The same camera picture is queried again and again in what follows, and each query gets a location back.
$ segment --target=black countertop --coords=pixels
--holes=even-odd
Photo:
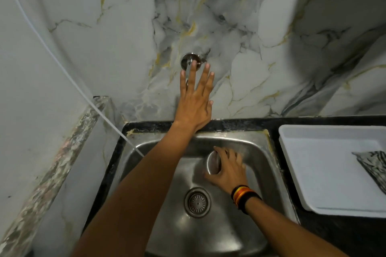
[[[382,125],[386,116],[345,116],[345,117],[293,117],[212,120],[201,131],[258,131],[267,129],[272,138],[284,182],[295,206],[301,225],[338,247],[351,257],[386,256],[386,219],[353,216],[318,215],[302,208],[294,182],[289,172],[279,143],[279,127],[284,124],[305,125]],[[138,133],[166,132],[171,122],[130,123],[123,128],[123,134],[134,129]],[[118,166],[125,141],[119,139],[98,195],[86,222],[86,226],[103,205]]]

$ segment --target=white tray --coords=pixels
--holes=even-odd
[[[302,206],[319,214],[386,217],[386,195],[351,152],[386,152],[386,127],[282,125],[280,144]]]

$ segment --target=drain strainer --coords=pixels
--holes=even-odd
[[[184,203],[186,212],[193,217],[203,217],[210,209],[210,197],[200,187],[189,190],[185,196]]]

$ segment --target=hand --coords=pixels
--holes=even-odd
[[[221,171],[215,175],[206,172],[205,178],[229,195],[236,186],[248,185],[245,165],[242,163],[241,155],[228,148],[215,146],[214,150],[221,158]]]
[[[212,116],[213,101],[209,101],[209,94],[213,89],[215,74],[209,74],[210,65],[205,65],[200,82],[195,90],[197,62],[193,61],[190,68],[188,86],[185,83],[185,71],[180,74],[181,98],[178,103],[176,117],[173,124],[191,130],[193,134],[209,123]]]

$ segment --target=stainless steel sink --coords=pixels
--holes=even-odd
[[[163,136],[140,133],[129,139],[146,154]],[[145,256],[276,256],[251,218],[204,179],[205,158],[213,146],[243,154],[249,186],[269,206],[298,222],[266,132],[198,133],[177,166]],[[109,194],[140,160],[126,145]]]

